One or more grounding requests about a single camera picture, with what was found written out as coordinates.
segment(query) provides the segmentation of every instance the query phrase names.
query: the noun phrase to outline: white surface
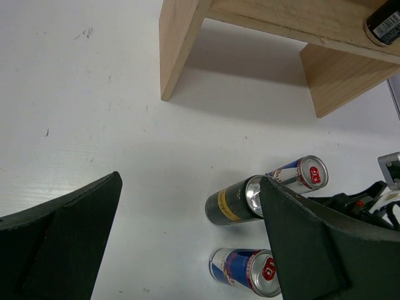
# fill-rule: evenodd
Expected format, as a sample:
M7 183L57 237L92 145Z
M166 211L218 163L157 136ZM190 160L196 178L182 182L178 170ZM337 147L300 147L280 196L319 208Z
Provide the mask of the white surface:
M400 119L400 73L389 79L387 83L393 97L394 107Z
M383 83L316 119L302 43L214 21L161 102L161 3L0 4L0 215L117 170L124 187L94 300L258 299L214 282L208 257L267 248L262 222L213 226L206 198L307 154L330 171L315 195L358 192L383 178L377 157L400 150L398 117Z

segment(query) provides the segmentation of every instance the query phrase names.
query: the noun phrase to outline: wooden board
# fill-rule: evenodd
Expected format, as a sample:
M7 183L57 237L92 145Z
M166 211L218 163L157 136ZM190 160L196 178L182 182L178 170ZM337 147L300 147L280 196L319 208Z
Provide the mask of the wooden board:
M211 0L164 0L159 19L161 99L169 100Z
M319 118L400 71L398 64L311 44L300 56Z
M207 18L400 64L400 42L379 47L364 22L386 0L213 0Z

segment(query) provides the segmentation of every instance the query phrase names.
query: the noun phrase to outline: silver can top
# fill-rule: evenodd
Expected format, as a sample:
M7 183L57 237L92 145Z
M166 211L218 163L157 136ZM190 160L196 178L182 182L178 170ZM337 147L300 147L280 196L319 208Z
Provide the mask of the silver can top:
M310 186L313 190L321 189L328 184L328 169L318 157L309 155L302 158L299 167L304 179L303 184Z
M250 209L260 217L263 217L263 211L261 210L261 201L259 195L259 193L261 192L260 181L261 178L263 177L264 176L262 175L257 175L252 177L248 181L245 189L247 204L249 205Z
M271 251L261 251L252 261L250 278L254 290L263 297L274 297L281 293L275 262Z

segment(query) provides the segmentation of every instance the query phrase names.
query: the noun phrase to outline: gold label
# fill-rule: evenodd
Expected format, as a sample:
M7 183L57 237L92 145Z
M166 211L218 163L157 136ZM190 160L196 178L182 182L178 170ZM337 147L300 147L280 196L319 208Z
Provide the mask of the gold label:
M235 215L226 204L226 189L218 193L218 206L222 213L231 221L238 221L241 218Z

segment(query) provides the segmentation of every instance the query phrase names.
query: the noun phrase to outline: black can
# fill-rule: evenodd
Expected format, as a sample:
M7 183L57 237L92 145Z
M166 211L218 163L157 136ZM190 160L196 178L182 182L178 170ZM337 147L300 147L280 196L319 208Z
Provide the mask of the black can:
M400 1L389 0L365 22L365 33L378 46L391 45L400 38Z
M216 225L230 225L263 218L259 199L260 180L252 176L216 192L206 201L206 215Z

